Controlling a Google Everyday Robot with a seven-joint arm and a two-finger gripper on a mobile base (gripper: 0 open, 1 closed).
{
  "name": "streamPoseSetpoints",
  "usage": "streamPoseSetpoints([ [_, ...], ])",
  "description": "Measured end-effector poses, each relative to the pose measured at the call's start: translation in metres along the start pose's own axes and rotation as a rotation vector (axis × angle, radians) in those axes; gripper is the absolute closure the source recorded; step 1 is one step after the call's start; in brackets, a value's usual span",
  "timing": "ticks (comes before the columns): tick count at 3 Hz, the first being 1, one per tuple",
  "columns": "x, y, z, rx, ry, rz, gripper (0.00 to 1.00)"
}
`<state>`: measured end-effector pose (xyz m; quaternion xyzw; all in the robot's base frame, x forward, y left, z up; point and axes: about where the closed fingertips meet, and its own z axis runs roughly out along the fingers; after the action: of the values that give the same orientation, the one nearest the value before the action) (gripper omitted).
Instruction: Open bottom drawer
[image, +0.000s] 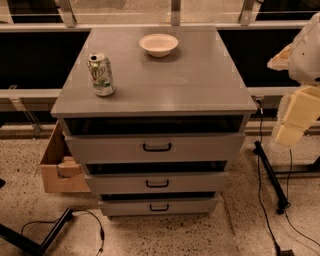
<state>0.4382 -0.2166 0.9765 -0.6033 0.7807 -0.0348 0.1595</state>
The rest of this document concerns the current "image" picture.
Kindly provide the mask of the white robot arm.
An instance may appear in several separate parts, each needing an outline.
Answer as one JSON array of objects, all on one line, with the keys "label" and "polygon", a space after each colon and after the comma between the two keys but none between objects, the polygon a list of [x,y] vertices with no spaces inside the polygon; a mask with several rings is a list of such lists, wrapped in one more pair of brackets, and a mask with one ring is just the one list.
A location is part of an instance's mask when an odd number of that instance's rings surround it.
[{"label": "white robot arm", "polygon": [[312,16],[294,40],[267,63],[269,69],[287,70],[300,87],[282,98],[276,143],[292,147],[320,117],[320,13]]}]

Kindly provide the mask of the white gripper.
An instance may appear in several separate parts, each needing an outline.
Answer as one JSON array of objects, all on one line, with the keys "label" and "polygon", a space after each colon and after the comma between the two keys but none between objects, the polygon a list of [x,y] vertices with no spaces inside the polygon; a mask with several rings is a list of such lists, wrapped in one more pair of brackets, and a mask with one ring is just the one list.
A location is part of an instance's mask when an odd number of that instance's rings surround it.
[{"label": "white gripper", "polygon": [[308,85],[286,93],[279,109],[281,125],[275,140],[283,146],[294,146],[320,116],[320,88]]}]

